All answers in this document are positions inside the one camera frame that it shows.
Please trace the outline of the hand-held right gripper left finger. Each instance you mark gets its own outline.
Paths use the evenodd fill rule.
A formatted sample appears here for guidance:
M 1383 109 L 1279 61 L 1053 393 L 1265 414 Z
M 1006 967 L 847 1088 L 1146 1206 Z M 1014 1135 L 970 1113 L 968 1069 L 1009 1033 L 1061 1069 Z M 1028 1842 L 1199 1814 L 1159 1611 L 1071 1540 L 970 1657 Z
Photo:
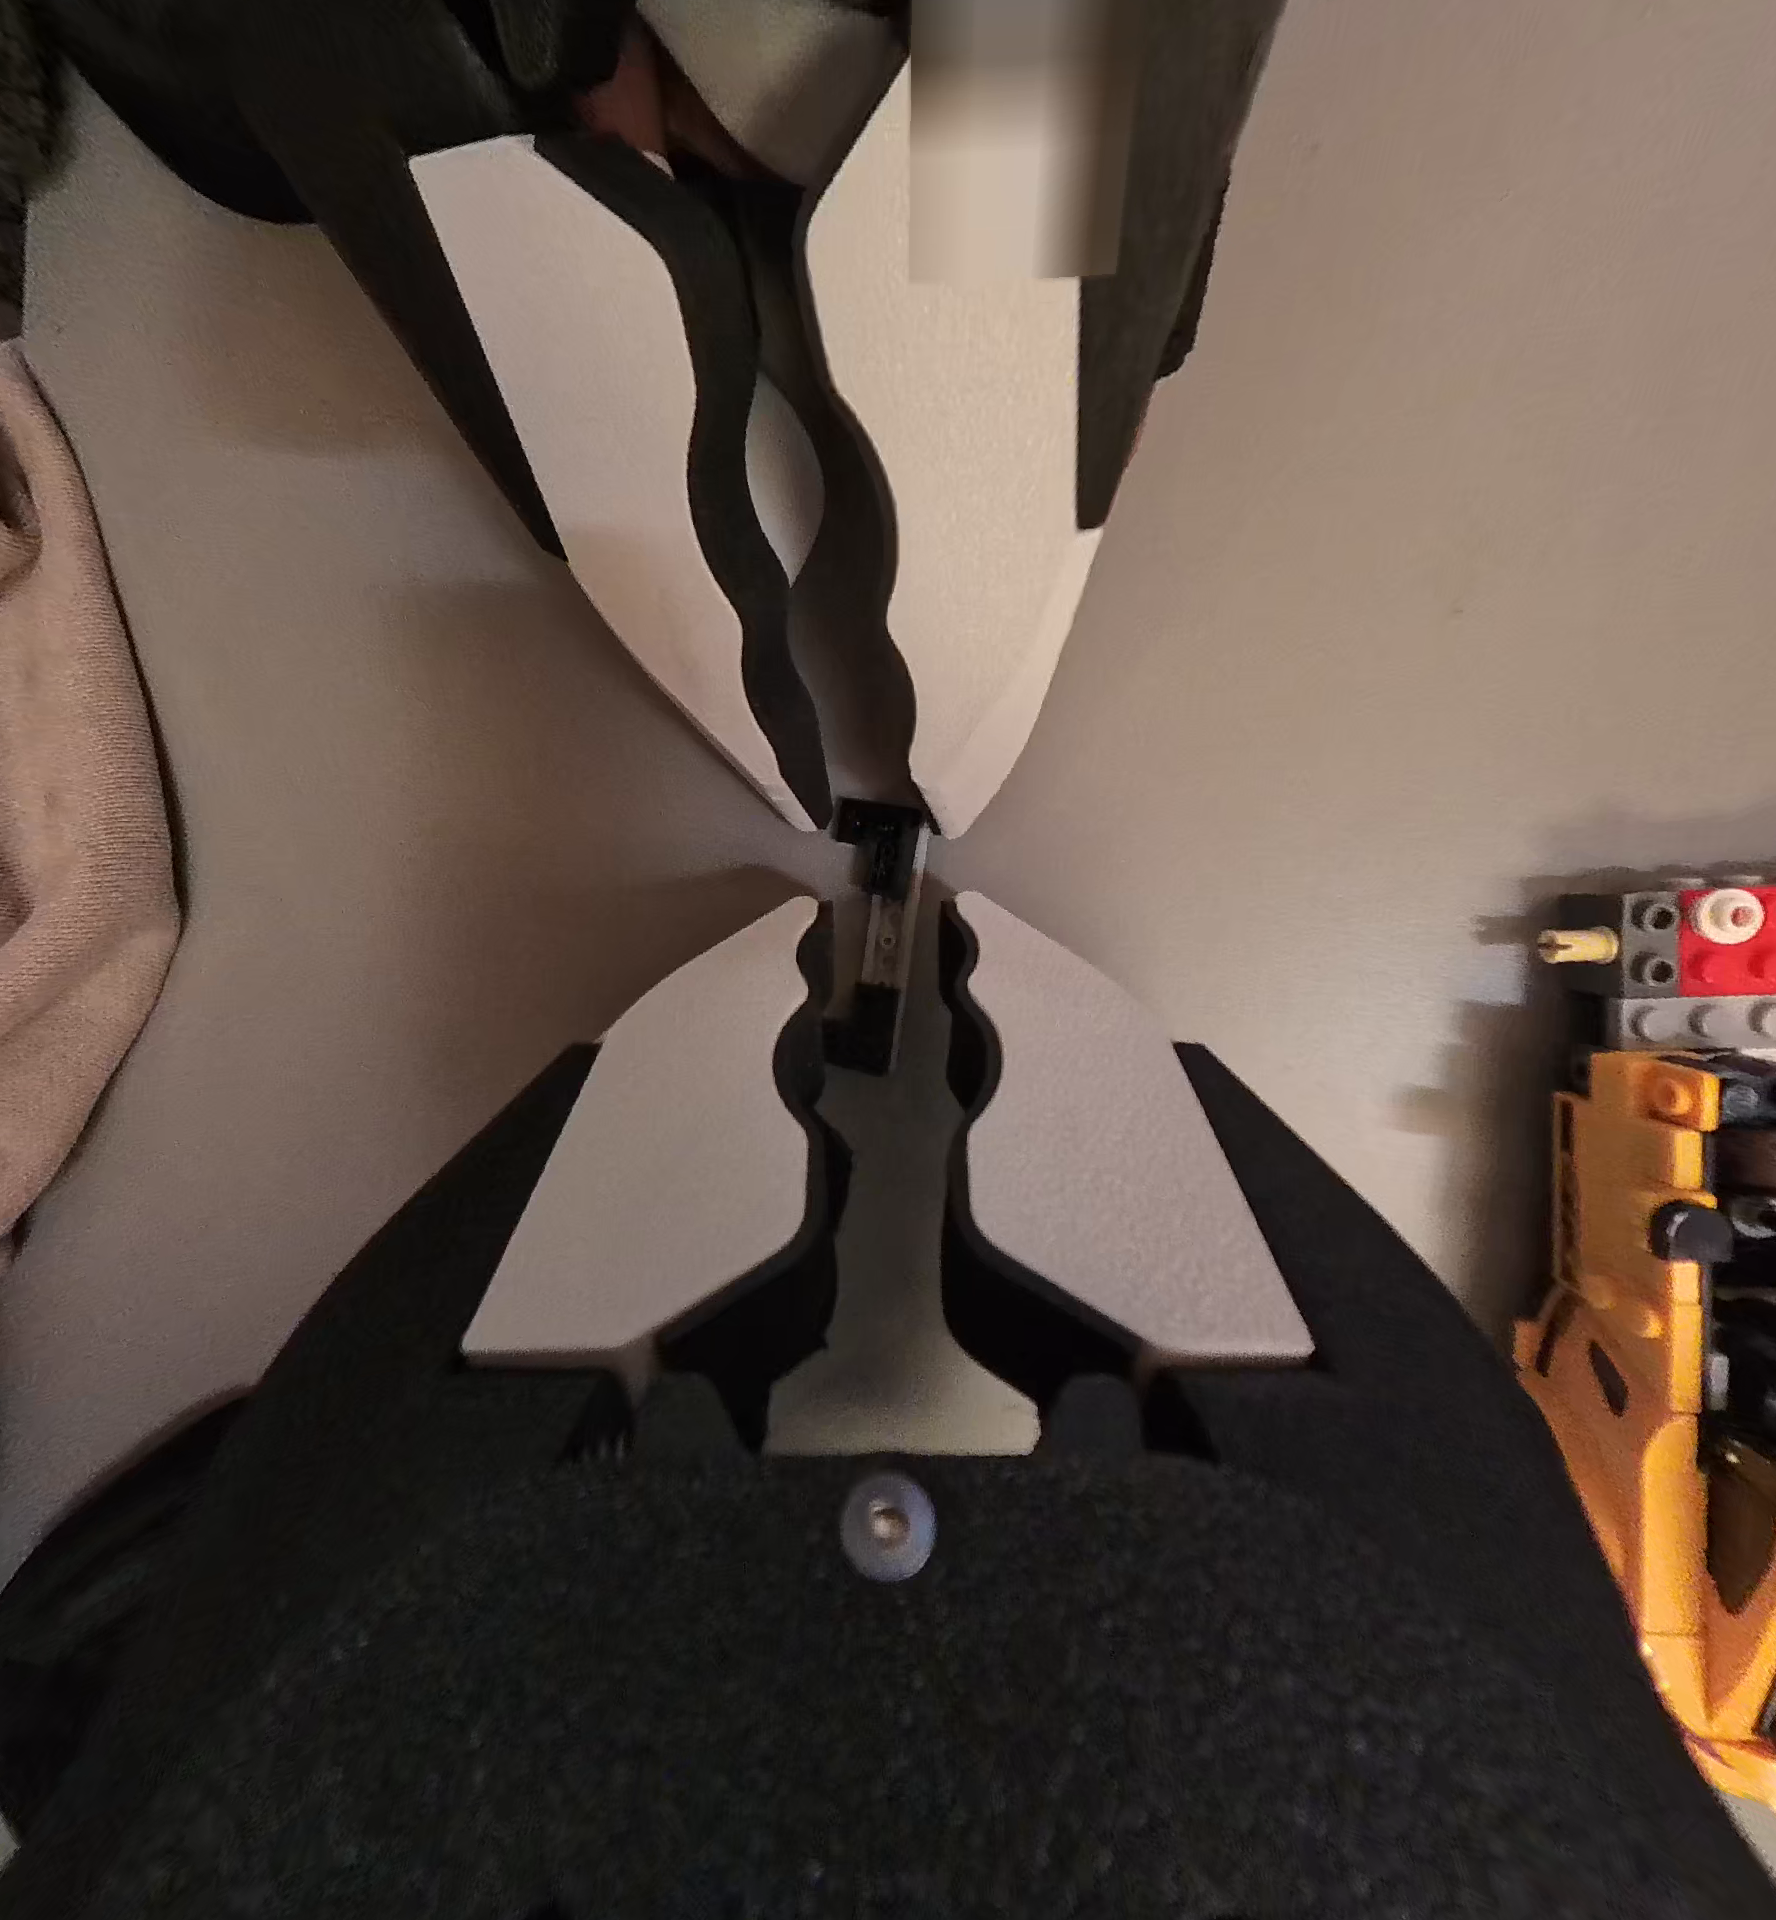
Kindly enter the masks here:
M 460 1343 L 478 1368 L 605 1371 L 641 1388 L 668 1340 L 809 1223 L 809 1122 L 779 1046 L 820 1017 L 828 913 L 788 896 L 601 1035 Z

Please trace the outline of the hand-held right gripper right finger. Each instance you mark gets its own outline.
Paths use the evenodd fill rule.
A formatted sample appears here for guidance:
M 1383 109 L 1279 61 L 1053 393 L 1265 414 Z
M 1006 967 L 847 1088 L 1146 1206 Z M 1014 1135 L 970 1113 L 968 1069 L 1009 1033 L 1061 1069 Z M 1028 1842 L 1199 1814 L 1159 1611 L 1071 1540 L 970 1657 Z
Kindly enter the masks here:
M 1314 1340 L 1154 1015 L 984 892 L 940 927 L 944 1312 L 989 1375 L 1298 1368 Z

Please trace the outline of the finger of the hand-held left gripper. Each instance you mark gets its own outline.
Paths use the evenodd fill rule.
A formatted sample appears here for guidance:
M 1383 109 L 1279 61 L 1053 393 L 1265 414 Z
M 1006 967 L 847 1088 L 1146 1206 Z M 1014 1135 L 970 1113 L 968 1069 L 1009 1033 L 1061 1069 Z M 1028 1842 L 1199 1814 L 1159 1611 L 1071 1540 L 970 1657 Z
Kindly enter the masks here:
M 901 67 L 805 216 L 803 283 L 891 523 L 908 777 L 962 837 L 1033 732 L 1101 530 L 1076 523 L 1081 284 L 915 276 L 912 139 Z
M 825 489 L 730 220 L 659 159 L 508 134 L 410 163 L 563 565 L 791 828 L 831 819 L 790 606 Z

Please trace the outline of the long grey lego plate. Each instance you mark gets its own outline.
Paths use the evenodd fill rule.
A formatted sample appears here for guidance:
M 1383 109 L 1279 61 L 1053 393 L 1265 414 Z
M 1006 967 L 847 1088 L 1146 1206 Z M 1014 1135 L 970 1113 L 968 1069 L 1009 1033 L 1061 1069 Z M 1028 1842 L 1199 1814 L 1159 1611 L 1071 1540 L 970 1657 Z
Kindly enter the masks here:
M 897 891 L 867 891 L 859 959 L 852 989 L 854 1027 L 893 1031 L 914 968 L 922 879 L 905 879 Z

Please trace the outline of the black lego corner plate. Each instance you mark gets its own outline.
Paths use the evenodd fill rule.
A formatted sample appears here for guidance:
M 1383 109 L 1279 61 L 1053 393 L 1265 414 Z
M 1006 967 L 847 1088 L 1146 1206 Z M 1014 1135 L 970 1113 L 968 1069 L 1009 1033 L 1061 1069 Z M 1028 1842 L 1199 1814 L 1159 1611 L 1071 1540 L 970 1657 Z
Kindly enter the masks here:
M 854 882 L 875 900 L 905 900 L 923 865 L 930 819 L 923 806 L 842 796 L 831 838 L 854 851 Z

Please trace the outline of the yellow lego car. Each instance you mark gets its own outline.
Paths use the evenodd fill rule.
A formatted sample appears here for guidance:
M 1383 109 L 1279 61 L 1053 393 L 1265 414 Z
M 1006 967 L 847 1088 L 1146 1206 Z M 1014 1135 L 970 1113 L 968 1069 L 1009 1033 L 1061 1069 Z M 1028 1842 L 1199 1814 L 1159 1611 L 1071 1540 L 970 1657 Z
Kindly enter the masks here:
M 1776 1817 L 1776 870 L 1570 892 L 1533 955 L 1565 1058 L 1515 1375 L 1692 1761 Z

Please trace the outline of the person's left forearm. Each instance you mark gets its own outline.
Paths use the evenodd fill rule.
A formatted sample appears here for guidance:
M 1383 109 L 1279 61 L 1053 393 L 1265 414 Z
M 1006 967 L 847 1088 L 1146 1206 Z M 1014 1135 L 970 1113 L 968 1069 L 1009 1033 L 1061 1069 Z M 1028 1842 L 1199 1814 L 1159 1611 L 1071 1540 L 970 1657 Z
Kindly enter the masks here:
M 278 229 L 312 213 L 251 131 L 230 74 L 230 34 L 271 20 L 260 3 L 36 3 L 52 48 L 181 185 Z

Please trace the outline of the taupe sweatshirt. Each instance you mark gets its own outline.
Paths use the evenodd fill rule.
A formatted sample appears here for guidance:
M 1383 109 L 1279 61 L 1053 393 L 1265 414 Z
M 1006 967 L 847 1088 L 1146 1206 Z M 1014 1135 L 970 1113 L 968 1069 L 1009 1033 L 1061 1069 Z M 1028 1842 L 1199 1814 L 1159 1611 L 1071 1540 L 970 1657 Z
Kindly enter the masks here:
M 101 530 L 0 309 L 0 1277 L 149 1020 L 180 924 Z

